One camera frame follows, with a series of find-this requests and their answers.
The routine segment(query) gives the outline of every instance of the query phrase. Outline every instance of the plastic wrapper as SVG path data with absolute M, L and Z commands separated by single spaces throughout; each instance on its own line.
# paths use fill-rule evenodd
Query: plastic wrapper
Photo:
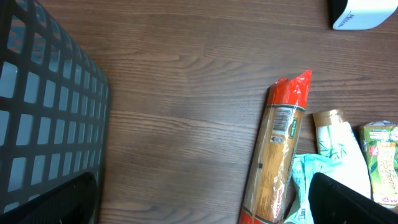
M 283 216 L 311 73 L 271 86 L 238 224 L 278 223 Z
M 317 172 L 333 179 L 345 174 L 341 160 L 330 159 L 318 154 L 296 155 L 293 159 L 293 181 L 297 191 L 285 222 L 295 224 L 314 224 L 308 195 L 312 177 Z

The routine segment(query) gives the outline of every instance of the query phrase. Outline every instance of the spaghetti package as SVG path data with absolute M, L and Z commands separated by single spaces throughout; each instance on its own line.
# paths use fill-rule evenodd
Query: spaghetti package
M 283 216 L 311 73 L 271 86 L 238 224 L 278 223 Z

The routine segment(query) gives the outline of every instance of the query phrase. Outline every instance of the wood grain surface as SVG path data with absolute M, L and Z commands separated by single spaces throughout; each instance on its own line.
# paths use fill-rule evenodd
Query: wood grain surface
M 317 111 L 398 122 L 398 14 L 342 32 L 324 0 L 41 2 L 113 90 L 101 224 L 236 223 L 281 77 L 313 69 L 298 153 L 315 152 Z

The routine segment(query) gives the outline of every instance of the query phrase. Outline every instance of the product label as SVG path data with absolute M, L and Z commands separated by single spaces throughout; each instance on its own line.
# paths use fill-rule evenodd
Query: product label
M 297 127 L 297 118 L 293 118 L 292 122 L 292 128 L 290 129 L 290 136 L 289 137 L 294 137 L 294 133 L 296 133 L 296 127 Z
M 387 131 L 371 131 L 369 132 L 370 138 L 371 139 L 389 139 L 390 134 Z
M 276 215 L 279 215 L 280 212 L 280 205 L 282 203 L 282 193 L 284 192 L 284 185 L 281 185 L 279 190 L 278 190 L 278 199 L 277 199 L 277 205 L 276 205 Z
M 378 156 L 379 155 L 379 148 L 377 146 L 369 147 L 369 154 L 371 156 Z
M 302 208 L 300 212 L 297 212 L 297 219 L 305 223 L 305 208 Z
M 373 194 L 374 201 L 384 205 L 386 207 L 392 208 L 398 203 L 398 195 L 388 195 L 388 194 Z
M 269 142 L 274 142 L 277 144 L 282 144 L 284 142 L 284 138 L 280 136 L 271 136 L 271 139 Z
M 285 136 L 289 129 L 290 120 L 292 118 L 293 108 L 278 107 L 275 112 L 274 125 L 272 127 L 273 134 Z
M 393 141 L 398 141 L 398 128 L 394 128 L 394 130 L 391 132 L 391 139 Z

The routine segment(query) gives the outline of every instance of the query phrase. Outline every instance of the bamboo leaf print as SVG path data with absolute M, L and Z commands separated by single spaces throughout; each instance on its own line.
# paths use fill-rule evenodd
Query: bamboo leaf print
M 344 146 L 344 144 L 342 144 L 342 143 L 338 143 L 338 147 L 339 147 L 339 150 L 340 150 L 340 158 L 343 158 L 344 157 L 344 155 L 347 155 L 347 152 L 345 151 L 345 146 Z
M 377 168 L 377 161 L 371 167 L 371 174 L 376 170 L 376 168 Z
M 377 145 L 377 141 L 376 140 L 372 140 L 372 141 L 369 141 L 369 146 L 376 146 Z

